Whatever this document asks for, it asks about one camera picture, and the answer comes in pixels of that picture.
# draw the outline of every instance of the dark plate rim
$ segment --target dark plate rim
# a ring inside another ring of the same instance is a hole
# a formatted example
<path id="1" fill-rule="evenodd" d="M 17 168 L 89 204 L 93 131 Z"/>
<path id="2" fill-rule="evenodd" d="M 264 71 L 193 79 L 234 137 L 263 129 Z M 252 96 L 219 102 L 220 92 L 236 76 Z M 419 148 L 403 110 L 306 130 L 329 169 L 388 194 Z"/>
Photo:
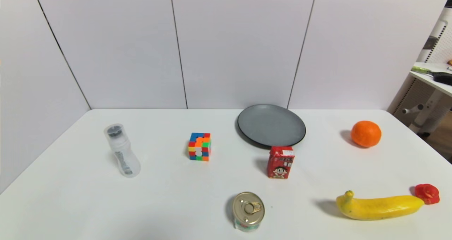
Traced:
<path id="1" fill-rule="evenodd" d="M 267 106 L 275 106 L 275 107 L 283 108 L 283 107 L 281 107 L 281 106 L 273 105 L 273 104 L 256 104 L 256 105 L 252 105 L 252 106 L 246 107 L 246 108 L 244 108 L 244 109 L 242 110 L 242 112 L 240 112 L 239 116 L 237 117 L 237 126 L 239 126 L 239 129 L 240 129 L 240 131 L 242 132 L 242 134 L 245 135 L 245 137 L 247 137 L 248 139 L 252 140 L 253 142 L 256 142 L 256 143 L 259 144 L 259 145 L 264 145 L 264 146 L 272 147 L 272 146 L 274 146 L 274 145 L 263 144 L 263 143 L 257 142 L 257 141 L 255 141 L 254 139 L 250 138 L 247 134 L 245 134 L 245 133 L 243 132 L 243 130 L 242 130 L 242 128 L 240 127 L 240 124 L 239 124 L 239 118 L 240 118 L 240 115 L 242 115 L 242 113 L 243 113 L 245 110 L 247 110 L 248 108 L 251 108 L 251 107 L 259 106 L 259 105 L 267 105 Z M 300 117 L 299 117 L 297 114 L 295 114 L 293 111 L 291 111 L 291 110 L 289 110 L 289 109 L 287 109 L 287 108 L 283 108 L 283 109 L 290 111 L 292 114 L 294 114 L 294 115 L 296 115 L 298 118 L 300 118 Z M 305 126 L 305 134 L 300 138 L 299 141 L 293 143 L 292 145 L 285 145 L 285 146 L 294 146 L 294 145 L 300 143 L 300 142 L 305 138 L 306 132 L 307 132 L 306 124 L 305 124 L 305 122 L 303 121 L 302 118 L 300 118 L 300 120 L 302 121 L 303 125 Z"/>

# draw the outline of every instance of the white wall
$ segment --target white wall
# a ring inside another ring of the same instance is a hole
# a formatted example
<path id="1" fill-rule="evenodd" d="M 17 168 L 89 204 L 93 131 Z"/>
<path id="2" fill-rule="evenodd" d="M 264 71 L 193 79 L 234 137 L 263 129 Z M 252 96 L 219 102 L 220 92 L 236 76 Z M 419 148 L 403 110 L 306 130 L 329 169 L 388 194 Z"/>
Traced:
<path id="1" fill-rule="evenodd" d="M 312 0 L 173 0 L 189 108 L 287 107 Z"/>
<path id="2" fill-rule="evenodd" d="M 315 0 L 289 108 L 386 109 L 446 0 Z"/>
<path id="3" fill-rule="evenodd" d="M 40 0 L 92 108 L 185 108 L 171 0 Z"/>
<path id="4" fill-rule="evenodd" d="M 89 110 L 37 0 L 1 0 L 0 193 Z"/>

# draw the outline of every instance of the bottle label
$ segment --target bottle label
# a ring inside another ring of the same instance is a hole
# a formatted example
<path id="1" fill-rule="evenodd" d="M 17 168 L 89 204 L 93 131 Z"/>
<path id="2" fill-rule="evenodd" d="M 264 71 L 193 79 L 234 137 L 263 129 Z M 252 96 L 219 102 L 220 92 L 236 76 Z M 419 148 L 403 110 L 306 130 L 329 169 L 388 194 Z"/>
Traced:
<path id="1" fill-rule="evenodd" d="M 124 161 L 124 155 L 121 151 L 114 152 L 116 155 L 116 158 L 118 158 L 119 164 L 121 165 L 121 169 L 123 170 L 124 174 L 131 175 L 132 170 L 130 169 L 129 165 L 127 165 L 126 161 Z"/>

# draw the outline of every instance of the floor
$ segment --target floor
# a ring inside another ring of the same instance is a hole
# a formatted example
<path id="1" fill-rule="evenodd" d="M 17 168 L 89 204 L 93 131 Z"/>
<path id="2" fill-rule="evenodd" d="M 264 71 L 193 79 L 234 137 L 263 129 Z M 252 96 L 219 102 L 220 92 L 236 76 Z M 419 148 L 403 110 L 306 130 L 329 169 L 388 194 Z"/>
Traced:
<path id="1" fill-rule="evenodd" d="M 431 147 L 452 163 L 452 112 L 449 111 L 438 128 L 424 139 Z"/>

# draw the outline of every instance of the colorful cube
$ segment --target colorful cube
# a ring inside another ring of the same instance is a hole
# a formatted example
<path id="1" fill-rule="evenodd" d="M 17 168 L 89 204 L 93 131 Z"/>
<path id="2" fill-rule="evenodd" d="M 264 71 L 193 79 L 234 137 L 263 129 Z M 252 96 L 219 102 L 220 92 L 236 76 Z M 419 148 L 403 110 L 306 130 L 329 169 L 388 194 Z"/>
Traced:
<path id="1" fill-rule="evenodd" d="M 210 144 L 210 133 L 192 133 L 189 141 L 190 160 L 209 161 Z"/>
<path id="2" fill-rule="evenodd" d="M 269 178 L 287 179 L 295 158 L 290 146 L 273 146 L 268 159 L 267 174 Z"/>

